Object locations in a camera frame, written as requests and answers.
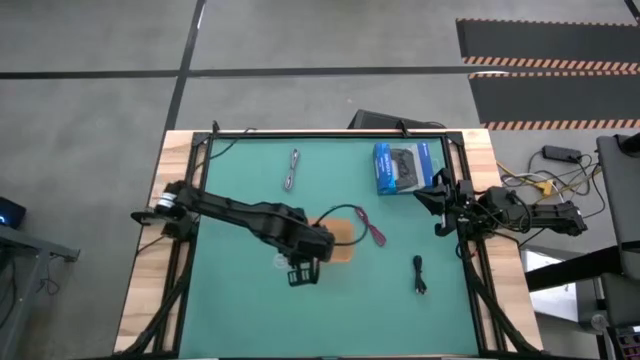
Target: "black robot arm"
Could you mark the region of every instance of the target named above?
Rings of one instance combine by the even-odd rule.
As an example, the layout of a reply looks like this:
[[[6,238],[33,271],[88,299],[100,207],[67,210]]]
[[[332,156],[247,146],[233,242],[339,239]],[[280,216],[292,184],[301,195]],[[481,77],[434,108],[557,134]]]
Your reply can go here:
[[[189,186],[184,181],[168,184],[154,208],[154,213],[133,213],[143,223],[144,218],[161,218],[163,234],[182,239],[192,229],[190,213],[201,214],[247,228],[263,242],[278,249],[289,265],[289,284],[315,284],[319,277],[319,261],[331,259],[335,238],[322,225],[309,225],[304,210],[281,203],[245,204]]]
[[[442,216],[442,223],[436,225],[438,236],[459,229],[466,239],[480,240],[498,227],[521,232],[547,228],[570,236],[587,230],[580,209],[570,201],[528,205],[514,192],[498,186],[476,193],[468,180],[454,186],[446,169],[434,176],[434,184],[434,188],[416,190],[414,195],[432,215]]]

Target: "wooden table frame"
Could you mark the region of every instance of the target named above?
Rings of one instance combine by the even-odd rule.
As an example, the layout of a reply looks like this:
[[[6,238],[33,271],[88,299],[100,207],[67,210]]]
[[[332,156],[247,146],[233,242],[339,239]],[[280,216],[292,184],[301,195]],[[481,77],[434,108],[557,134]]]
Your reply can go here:
[[[164,139],[158,166],[154,176],[151,189],[149,206],[154,206],[167,183],[184,180],[187,171],[187,163],[194,143],[195,133],[206,133],[201,131],[169,131]],[[221,131],[221,136],[238,136],[243,131]],[[376,134],[394,136],[400,134],[400,130],[261,130],[252,135],[313,135],[313,134]],[[455,178],[461,179],[465,176],[471,177],[476,191],[482,191],[490,186],[500,186],[500,178],[496,166],[495,155],[491,146],[489,133],[485,129],[461,129],[461,130],[411,130],[416,134],[444,134],[458,133],[462,135],[464,141],[464,152],[458,153],[458,147],[450,146],[451,160],[455,172]],[[199,151],[194,152],[193,159],[200,163],[208,154],[209,148],[201,146]],[[466,162],[468,168],[461,166]],[[194,186],[199,186],[201,179],[201,169],[194,174],[192,181]],[[161,228],[157,226],[144,227],[141,233],[139,248],[150,243],[159,237]],[[129,283],[129,291],[122,313],[118,336],[114,351],[121,351],[131,345],[137,336],[142,332],[151,320],[163,296],[166,297],[166,289],[175,283],[176,277],[182,273],[187,258],[193,256],[193,251],[189,251],[188,243],[177,243],[170,239],[164,239],[145,249],[136,257],[132,276]],[[520,261],[519,250],[514,242],[495,236],[486,241],[486,252],[474,258],[474,266],[479,275],[489,273],[490,277],[483,276],[483,281],[493,282],[493,288],[497,295],[500,307],[507,314],[511,322],[522,333],[525,339],[541,349],[542,342],[529,297],[522,263]],[[483,324],[481,333],[484,334],[485,349],[488,350],[513,350],[508,340],[503,340],[501,331],[496,331],[494,322],[489,312],[478,298],[480,314]],[[172,307],[169,317],[161,336],[162,342],[153,341],[147,351],[171,351],[179,343],[179,336],[176,337],[176,325],[184,316],[185,306],[178,302]]]

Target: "green mat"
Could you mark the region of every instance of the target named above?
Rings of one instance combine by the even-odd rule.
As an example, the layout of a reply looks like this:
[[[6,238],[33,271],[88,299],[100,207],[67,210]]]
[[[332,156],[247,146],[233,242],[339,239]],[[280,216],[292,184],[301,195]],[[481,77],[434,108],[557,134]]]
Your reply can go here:
[[[378,196],[376,142],[416,139],[242,139],[212,160],[206,190],[247,203],[282,202],[317,217],[331,206],[362,206],[387,237],[358,244],[351,262],[325,264],[317,285],[291,288],[276,249],[249,231],[203,218],[180,357],[310,357],[461,354],[477,346],[455,235],[438,238],[412,195]],[[435,170],[440,140],[430,139]],[[213,153],[230,141],[216,140]],[[290,153],[295,185],[283,190]],[[355,236],[363,225],[352,209]],[[412,258],[423,258],[428,293],[414,291]]]

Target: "red cable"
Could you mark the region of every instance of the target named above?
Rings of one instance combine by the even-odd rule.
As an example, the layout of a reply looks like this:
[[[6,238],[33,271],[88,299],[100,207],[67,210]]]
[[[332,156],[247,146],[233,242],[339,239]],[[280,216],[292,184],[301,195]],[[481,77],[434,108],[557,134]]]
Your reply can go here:
[[[378,230],[377,227],[373,226],[373,224],[369,222],[369,216],[367,216],[364,209],[358,206],[355,208],[355,211],[360,220],[362,220],[364,225],[369,228],[369,231],[371,231],[371,235],[373,236],[373,240],[375,240],[376,244],[380,247],[384,246],[384,244],[387,243],[387,238],[380,230]]]

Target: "blue package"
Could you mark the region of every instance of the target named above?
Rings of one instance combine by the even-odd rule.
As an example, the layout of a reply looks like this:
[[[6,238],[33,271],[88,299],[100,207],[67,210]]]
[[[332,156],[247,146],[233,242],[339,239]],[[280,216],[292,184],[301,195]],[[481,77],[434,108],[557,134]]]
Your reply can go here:
[[[377,143],[373,147],[379,195],[411,193],[433,186],[433,166],[425,142],[409,145]]]

